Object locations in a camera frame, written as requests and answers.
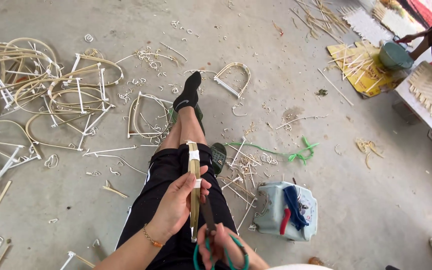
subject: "blue cloth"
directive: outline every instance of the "blue cloth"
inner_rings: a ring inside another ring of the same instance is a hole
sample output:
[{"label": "blue cloth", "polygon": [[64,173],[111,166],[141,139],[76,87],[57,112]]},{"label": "blue cloth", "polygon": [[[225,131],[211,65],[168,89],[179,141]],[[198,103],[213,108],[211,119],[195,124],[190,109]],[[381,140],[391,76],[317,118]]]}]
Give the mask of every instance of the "blue cloth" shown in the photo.
[{"label": "blue cloth", "polygon": [[283,189],[284,192],[284,201],[291,211],[291,217],[289,220],[294,224],[294,227],[299,231],[304,228],[304,226],[309,226],[309,223],[306,222],[304,216],[300,212],[299,202],[298,202],[298,192],[296,191],[296,187],[288,186]]}]

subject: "gold bracelet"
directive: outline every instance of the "gold bracelet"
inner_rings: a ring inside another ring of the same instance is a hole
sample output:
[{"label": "gold bracelet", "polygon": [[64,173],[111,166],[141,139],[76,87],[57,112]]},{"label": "gold bracelet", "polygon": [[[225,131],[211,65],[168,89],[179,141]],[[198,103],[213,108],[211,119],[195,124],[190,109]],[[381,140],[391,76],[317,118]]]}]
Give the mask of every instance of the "gold bracelet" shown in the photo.
[{"label": "gold bracelet", "polygon": [[151,239],[151,237],[149,237],[148,233],[146,232],[146,225],[147,225],[147,223],[142,228],[142,232],[144,233],[144,236],[146,236],[146,238],[148,238],[148,240],[151,241],[153,243],[153,246],[155,246],[156,248],[160,248],[160,247],[164,246],[163,243],[156,242],[153,239]]}]

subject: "green scissor handle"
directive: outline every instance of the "green scissor handle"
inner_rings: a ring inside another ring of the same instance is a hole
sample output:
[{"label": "green scissor handle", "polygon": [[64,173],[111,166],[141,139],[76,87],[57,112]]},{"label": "green scissor handle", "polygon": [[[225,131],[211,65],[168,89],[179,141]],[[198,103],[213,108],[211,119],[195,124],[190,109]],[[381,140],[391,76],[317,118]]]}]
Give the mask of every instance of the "green scissor handle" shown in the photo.
[{"label": "green scissor handle", "polygon": [[[233,239],[233,241],[237,244],[237,246],[241,249],[241,251],[243,252],[244,255],[244,267],[242,268],[242,270],[248,270],[249,269],[249,256],[248,253],[246,252],[246,249],[244,249],[244,246],[241,244],[241,242],[234,236],[232,236],[231,234],[229,235],[231,236],[231,238]],[[206,249],[209,250],[209,253],[211,254],[211,249],[209,248],[209,238],[206,238]],[[196,248],[194,249],[194,254],[192,256],[192,261],[194,263],[194,269],[195,270],[202,270],[199,266],[198,266],[198,248],[199,245],[196,244]],[[224,249],[224,253],[227,257],[227,261],[229,262],[229,268],[231,270],[238,270],[233,266],[233,263],[231,262],[230,256],[228,255],[228,251],[226,249]]]}]

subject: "white tape wrapping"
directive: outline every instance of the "white tape wrapping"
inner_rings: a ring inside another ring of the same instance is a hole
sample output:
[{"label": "white tape wrapping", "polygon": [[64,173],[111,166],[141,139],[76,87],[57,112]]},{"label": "white tape wrapping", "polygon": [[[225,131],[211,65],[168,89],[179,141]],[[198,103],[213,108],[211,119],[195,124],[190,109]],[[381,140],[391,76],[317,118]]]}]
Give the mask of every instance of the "white tape wrapping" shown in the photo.
[{"label": "white tape wrapping", "polygon": [[189,160],[199,160],[199,151],[189,151]]},{"label": "white tape wrapping", "polygon": [[196,179],[196,182],[194,183],[194,188],[201,188],[201,178]]}]

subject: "black shorts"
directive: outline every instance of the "black shorts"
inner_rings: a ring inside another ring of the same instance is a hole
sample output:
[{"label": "black shorts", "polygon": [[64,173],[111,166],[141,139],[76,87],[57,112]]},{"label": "black shorts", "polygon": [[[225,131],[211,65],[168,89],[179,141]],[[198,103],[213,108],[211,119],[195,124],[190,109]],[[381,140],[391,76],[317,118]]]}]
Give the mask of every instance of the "black shorts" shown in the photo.
[{"label": "black shorts", "polygon": [[[234,233],[237,233],[230,209],[211,165],[211,149],[205,144],[198,144],[198,150],[200,165],[208,166],[208,171],[201,175],[201,177],[211,183],[209,201],[211,202],[214,222],[216,224],[223,223]],[[163,149],[154,154],[149,164],[148,176],[144,187],[129,211],[126,224],[116,248],[119,248],[124,242],[140,231],[145,224],[151,221],[169,185],[181,175],[188,172],[188,160],[189,146],[186,144],[181,144],[178,149]],[[203,215],[200,213],[198,230],[205,223]],[[195,248],[196,243],[191,242],[191,229],[188,218],[181,230],[166,242],[146,269],[193,269],[193,253]],[[198,260],[200,266],[204,269],[199,254]],[[216,263],[215,268],[229,269],[229,267],[221,262]]]}]

